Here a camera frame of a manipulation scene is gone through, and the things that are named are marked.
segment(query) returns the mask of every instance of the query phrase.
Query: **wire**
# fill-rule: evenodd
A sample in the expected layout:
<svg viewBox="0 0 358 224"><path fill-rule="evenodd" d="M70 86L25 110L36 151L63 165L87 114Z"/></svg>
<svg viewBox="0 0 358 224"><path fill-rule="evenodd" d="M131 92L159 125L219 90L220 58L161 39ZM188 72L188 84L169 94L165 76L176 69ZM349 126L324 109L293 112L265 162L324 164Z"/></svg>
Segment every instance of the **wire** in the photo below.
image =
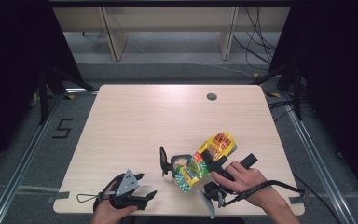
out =
<svg viewBox="0 0 358 224"><path fill-rule="evenodd" d="M233 200L231 200L231 201L229 201L227 203L224 203L222 206L224 207L226 205L238 202L238 201L240 201L242 199L247 199L252 194L258 192L259 190L261 190L261 189L263 189L265 187L271 186L271 185L277 185L277 186L280 186L280 187L285 188L285 189L290 189L291 191L300 193L301 195L305 193L304 189L298 189L298 188L292 187L292 186L287 185L287 184L285 184L285 183L283 183L281 181L278 181L278 180L268 180L268 181L265 181L265 182L255 186L255 187L252 187L251 189L246 190L245 192L240 193Z"/></svg>
<svg viewBox="0 0 358 224"><path fill-rule="evenodd" d="M276 102L276 103L272 103L272 104L269 104L268 107L269 107L269 111L272 112L272 110L277 107L277 106L281 106L281 105L286 105L286 104L289 104L289 103L292 103L293 100L291 101L280 101L280 102Z"/></svg>
<svg viewBox="0 0 358 224"><path fill-rule="evenodd" d="M254 22L254 19L252 19L249 11L248 11L248 8L245 7L245 10L246 10L246 13L248 14L248 17L254 27L254 30L252 32L252 34L250 35L248 32L246 32L246 34L250 37L250 40L248 41L248 45L247 47L245 47L244 45L242 45L236 38L237 42L244 48L246 49L246 54L245 54L245 59L246 59L246 62L248 64L249 63L249 60L248 60L248 51L253 53L252 51L249 50L249 46L251 44L252 41L254 41L257 45L260 45L264 48L264 51L266 52L266 55L268 57L267 60L265 59L262 59L264 62L268 62L268 64L270 64L270 61L272 59L272 54L271 52L269 51L270 49L276 49L275 46L273 46L272 44L270 44L262 35L262 31L261 31L261 22L260 22L260 7L256 7L256 20ZM261 40L261 43L257 42L255 39L254 39L254 35L255 33L258 35L258 37L260 38Z"/></svg>
<svg viewBox="0 0 358 224"><path fill-rule="evenodd" d="M282 115L280 115L277 119L274 120L274 122L278 121L279 119L281 119L283 116L285 116L287 113L289 113L290 111L293 111L294 109L290 109L286 112L284 112Z"/></svg>
<svg viewBox="0 0 358 224"><path fill-rule="evenodd" d="M321 203L328 209L328 211L331 213L331 215L333 216L333 218L336 220L336 222L339 224L341 223L337 217L337 215L334 213L333 209L331 209L331 207L313 190L310 188L310 186L308 186L302 179L300 179L300 177L298 177L295 173L293 173L293 176L299 181L301 182L307 189L310 190L310 192L313 193L313 195L315 195L315 197L317 199L319 199L319 201L321 201Z"/></svg>
<svg viewBox="0 0 358 224"><path fill-rule="evenodd" d="M265 62L265 63L267 63L267 64L270 64L269 61L265 60L264 58L262 58L261 56L259 56L258 54L256 54L254 51L252 51L252 50L246 48L246 47L237 39L237 37L236 37L235 35L234 35L233 37L234 37L235 41L237 41L237 43L238 43L243 49L245 49L246 51L249 51L249 52L252 53L254 56L256 56L257 58L259 58L261 61L263 61L263 62Z"/></svg>

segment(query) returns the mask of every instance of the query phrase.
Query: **finger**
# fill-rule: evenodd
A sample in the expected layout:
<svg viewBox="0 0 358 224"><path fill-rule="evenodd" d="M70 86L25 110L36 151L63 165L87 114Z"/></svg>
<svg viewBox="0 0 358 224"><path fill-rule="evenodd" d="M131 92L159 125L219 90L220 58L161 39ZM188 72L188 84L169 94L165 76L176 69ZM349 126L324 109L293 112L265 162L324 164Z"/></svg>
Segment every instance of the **finger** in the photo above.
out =
<svg viewBox="0 0 358 224"><path fill-rule="evenodd" d="M261 174L261 172L255 168L249 168L248 170L250 177L253 179L257 179L258 182L264 182L267 181L267 179Z"/></svg>
<svg viewBox="0 0 358 224"><path fill-rule="evenodd" d="M237 169L235 169L232 165L229 165L226 167L226 172L231 174L232 177L234 177L234 179L238 179L238 178L241 178L241 173L238 172Z"/></svg>
<svg viewBox="0 0 358 224"><path fill-rule="evenodd" d="M117 182L117 181L113 182L113 183L109 186L109 188L107 188L106 192L112 191L112 188L113 188L113 186L116 184L116 182ZM109 199L109 197L110 197L110 195L104 194L104 195L103 195L103 200L107 200L107 199Z"/></svg>
<svg viewBox="0 0 358 224"><path fill-rule="evenodd" d="M117 211L121 217L126 217L135 212L136 210L138 210L137 206L128 206L122 209L118 209Z"/></svg>
<svg viewBox="0 0 358 224"><path fill-rule="evenodd" d="M234 161L230 164L232 167L234 167L238 172L241 174L247 174L249 171L243 167L239 162Z"/></svg>
<svg viewBox="0 0 358 224"><path fill-rule="evenodd" d="M221 176L215 171L211 172L211 177L219 184L229 189L235 189L236 185L233 181Z"/></svg>

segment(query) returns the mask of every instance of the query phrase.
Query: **white panel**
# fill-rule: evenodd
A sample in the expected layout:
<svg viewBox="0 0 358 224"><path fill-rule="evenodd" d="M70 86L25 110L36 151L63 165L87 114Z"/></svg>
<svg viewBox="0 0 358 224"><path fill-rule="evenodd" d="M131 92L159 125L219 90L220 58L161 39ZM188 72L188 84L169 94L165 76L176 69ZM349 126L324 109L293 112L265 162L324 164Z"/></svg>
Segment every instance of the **white panel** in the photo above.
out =
<svg viewBox="0 0 358 224"><path fill-rule="evenodd" d="M123 32L227 32L232 7L123 7L109 8Z"/></svg>
<svg viewBox="0 0 358 224"><path fill-rule="evenodd" d="M103 32L103 22L97 7L54 8L64 32Z"/></svg>

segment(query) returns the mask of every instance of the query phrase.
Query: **gray floor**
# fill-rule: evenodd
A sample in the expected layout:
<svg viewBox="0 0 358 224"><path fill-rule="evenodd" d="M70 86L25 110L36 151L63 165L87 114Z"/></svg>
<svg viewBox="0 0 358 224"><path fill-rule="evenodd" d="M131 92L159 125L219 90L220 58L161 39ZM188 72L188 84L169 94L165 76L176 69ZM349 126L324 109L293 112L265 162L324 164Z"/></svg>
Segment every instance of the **gray floor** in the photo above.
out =
<svg viewBox="0 0 358 224"><path fill-rule="evenodd" d="M249 84L254 73L261 76L268 65L245 51L235 42L228 61L222 61L215 33L134 33L127 42L119 62L113 62L104 34L65 34L74 53L79 70L89 84L101 86L105 83L188 83L188 84ZM235 34L244 45L247 34ZM276 45L279 34L264 34ZM264 49L257 44L250 47L267 58ZM263 84L264 92L276 92L279 77ZM52 198L58 192L66 169L75 151L95 95L78 94L74 99L61 101L52 117L48 131L38 147L28 172L22 179L4 223L90 223L91 215L57 214L53 211ZM268 103L281 98L267 98ZM317 114L306 103L302 104L303 122L313 143L318 148L328 171L345 197L358 223L358 182L346 162L335 155L335 145L317 118ZM274 108L271 115L282 139L293 172L299 175L331 206L324 185L315 171L299 138L293 122L284 106ZM38 104L31 106L25 115L10 148L0 155L0 194L9 182L22 155L38 128L40 110ZM61 135L57 127L62 119L73 119L71 132L66 139L53 139ZM303 223L334 223L325 207L311 197L312 207L307 207L300 216ZM246 223L271 223L267 217L243 217ZM147 217L138 217L137 223L145 223Z"/></svg>

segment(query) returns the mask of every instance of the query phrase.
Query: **black tool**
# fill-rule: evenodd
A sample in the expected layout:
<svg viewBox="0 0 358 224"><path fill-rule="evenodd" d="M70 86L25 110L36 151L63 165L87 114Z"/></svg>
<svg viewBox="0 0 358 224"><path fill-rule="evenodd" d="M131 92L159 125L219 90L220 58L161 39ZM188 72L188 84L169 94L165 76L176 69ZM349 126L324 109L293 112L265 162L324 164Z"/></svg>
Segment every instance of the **black tool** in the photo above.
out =
<svg viewBox="0 0 358 224"><path fill-rule="evenodd" d="M134 175L131 170L128 170L126 174L116 176L102 192L100 192L94 202L93 210L97 208L98 204L103 200L104 195L109 195L109 202L113 207L117 209L125 208L135 205L139 210L145 210L147 202L152 200L157 191L148 193L145 197L132 196L140 185L138 180L142 179L144 174Z"/></svg>
<svg viewBox="0 0 358 224"><path fill-rule="evenodd" d="M229 179L234 180L234 177L232 177L231 174L227 173L223 167L222 164L227 161L227 157L223 156L218 161L215 161L212 157L212 155L209 153L208 150L205 150L201 153L202 159L206 163L206 167L209 172L215 171L221 176ZM243 159L240 164L246 168L249 169L253 164L257 162L257 158L253 153L249 154L245 159ZM223 186L218 186L214 182L209 182L208 184L204 185L204 190L207 198L210 198L212 200L218 201L219 206L224 205L224 199L227 196L227 194L233 193L231 189L228 189Z"/></svg>
<svg viewBox="0 0 358 224"><path fill-rule="evenodd" d="M177 155L171 157L171 163L167 163L167 153L165 153L164 147L159 148L159 165L161 166L162 176L167 175L169 171L173 178L177 175L177 171L174 168L174 164L176 161L184 159L188 161L191 158L191 155Z"/></svg>

